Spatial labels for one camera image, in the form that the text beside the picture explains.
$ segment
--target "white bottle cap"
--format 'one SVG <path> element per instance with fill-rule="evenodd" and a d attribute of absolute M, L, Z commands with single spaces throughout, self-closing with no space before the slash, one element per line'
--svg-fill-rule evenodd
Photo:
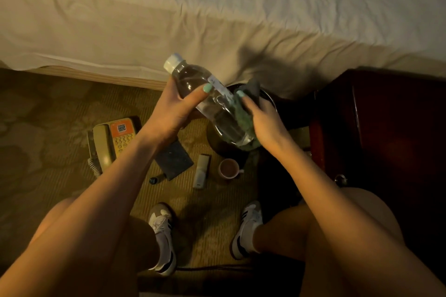
<path fill-rule="evenodd" d="M 174 71 L 174 69 L 177 68 L 177 66 L 184 61 L 183 58 L 181 58 L 181 55 L 178 53 L 173 53 L 169 58 L 167 58 L 166 62 L 164 63 L 164 69 L 168 71 L 170 74 Z"/>

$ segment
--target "orange sticker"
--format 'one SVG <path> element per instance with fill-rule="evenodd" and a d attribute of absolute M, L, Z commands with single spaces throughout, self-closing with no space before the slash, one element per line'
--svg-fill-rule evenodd
<path fill-rule="evenodd" d="M 119 120 L 110 124 L 112 137 L 120 137 L 126 134 L 134 134 L 133 124 L 130 119 Z"/>

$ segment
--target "dark red wooden cabinet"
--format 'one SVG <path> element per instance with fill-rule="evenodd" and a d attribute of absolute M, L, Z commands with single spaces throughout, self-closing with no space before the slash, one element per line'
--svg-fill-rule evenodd
<path fill-rule="evenodd" d="M 446 82 L 348 70 L 316 94 L 314 161 L 378 195 L 446 282 Z"/>

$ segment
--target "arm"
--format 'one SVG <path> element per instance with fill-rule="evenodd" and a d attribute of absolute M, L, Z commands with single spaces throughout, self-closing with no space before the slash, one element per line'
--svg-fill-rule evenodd
<path fill-rule="evenodd" d="M 0 295 L 96 295 L 153 157 L 206 97 L 198 88 L 180 99 L 170 79 L 120 157 L 5 272 Z"/>
<path fill-rule="evenodd" d="M 294 143 L 267 101 L 248 97 L 256 134 L 287 169 L 319 223 L 344 274 L 365 294 L 445 296 L 444 285 L 376 220 L 352 202 Z"/>

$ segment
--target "forearm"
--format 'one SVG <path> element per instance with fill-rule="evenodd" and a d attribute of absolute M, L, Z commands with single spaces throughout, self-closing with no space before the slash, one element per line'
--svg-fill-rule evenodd
<path fill-rule="evenodd" d="M 0 280 L 0 294 L 56 294 L 71 286 L 74 273 L 81 282 L 78 293 L 94 294 L 113 259 L 155 150 L 153 142 L 138 134 L 10 267 Z M 26 285 L 20 283 L 23 277 L 27 277 Z"/>
<path fill-rule="evenodd" d="M 294 179 L 341 267 L 354 283 L 376 292 L 444 292 L 440 281 L 405 246 L 345 196 L 286 138 L 275 157 Z"/>

